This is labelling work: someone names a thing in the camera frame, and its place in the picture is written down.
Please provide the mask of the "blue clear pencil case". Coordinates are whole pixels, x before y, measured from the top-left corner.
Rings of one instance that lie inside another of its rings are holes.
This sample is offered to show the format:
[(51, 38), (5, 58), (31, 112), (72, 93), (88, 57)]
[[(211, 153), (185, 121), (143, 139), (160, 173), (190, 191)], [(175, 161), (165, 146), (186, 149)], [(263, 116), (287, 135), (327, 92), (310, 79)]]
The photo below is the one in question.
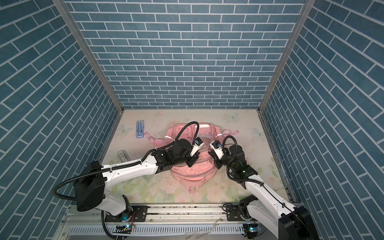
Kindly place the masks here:
[(136, 122), (136, 138), (141, 139), (145, 135), (145, 124), (144, 120), (138, 120)]

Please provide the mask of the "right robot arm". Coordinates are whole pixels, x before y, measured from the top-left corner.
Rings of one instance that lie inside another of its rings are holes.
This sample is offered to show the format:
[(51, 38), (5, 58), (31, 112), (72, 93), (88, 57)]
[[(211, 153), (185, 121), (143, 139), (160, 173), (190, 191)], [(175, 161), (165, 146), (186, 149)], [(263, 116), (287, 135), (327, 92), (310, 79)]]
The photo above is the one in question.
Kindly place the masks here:
[(230, 180), (251, 193), (240, 203), (243, 218), (259, 221), (279, 240), (319, 239), (309, 211), (286, 201), (269, 187), (247, 164), (241, 146), (225, 148), (219, 141), (213, 141), (210, 147), (209, 154), (214, 158), (215, 166), (226, 167)]

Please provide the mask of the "pink student backpack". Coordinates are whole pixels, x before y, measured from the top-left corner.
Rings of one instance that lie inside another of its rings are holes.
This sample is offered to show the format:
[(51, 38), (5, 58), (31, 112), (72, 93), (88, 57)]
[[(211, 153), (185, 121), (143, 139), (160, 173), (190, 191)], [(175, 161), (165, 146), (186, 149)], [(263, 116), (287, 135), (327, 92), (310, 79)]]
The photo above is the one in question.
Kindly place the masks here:
[(198, 191), (200, 186), (211, 179), (217, 172), (214, 158), (209, 154), (210, 143), (222, 142), (227, 136), (234, 136), (239, 131), (221, 130), (220, 127), (209, 123), (200, 123), (197, 127), (192, 124), (176, 124), (169, 128), (163, 139), (154, 139), (149, 133), (145, 137), (159, 149), (172, 142), (170, 150), (164, 150), (173, 160), (171, 175), (186, 187), (190, 194)]

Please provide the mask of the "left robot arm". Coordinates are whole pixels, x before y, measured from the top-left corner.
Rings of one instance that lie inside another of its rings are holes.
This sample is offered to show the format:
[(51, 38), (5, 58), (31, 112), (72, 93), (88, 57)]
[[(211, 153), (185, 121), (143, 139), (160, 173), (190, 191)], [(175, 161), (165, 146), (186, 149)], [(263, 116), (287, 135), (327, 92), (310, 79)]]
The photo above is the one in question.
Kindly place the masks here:
[(128, 222), (134, 217), (127, 196), (118, 196), (109, 189), (133, 178), (169, 171), (174, 165), (185, 163), (192, 167), (199, 158), (199, 149), (204, 142), (196, 138), (192, 143), (186, 139), (175, 140), (158, 149), (148, 151), (141, 160), (127, 163), (104, 165), (90, 163), (74, 182), (77, 211), (92, 209), (104, 211)]

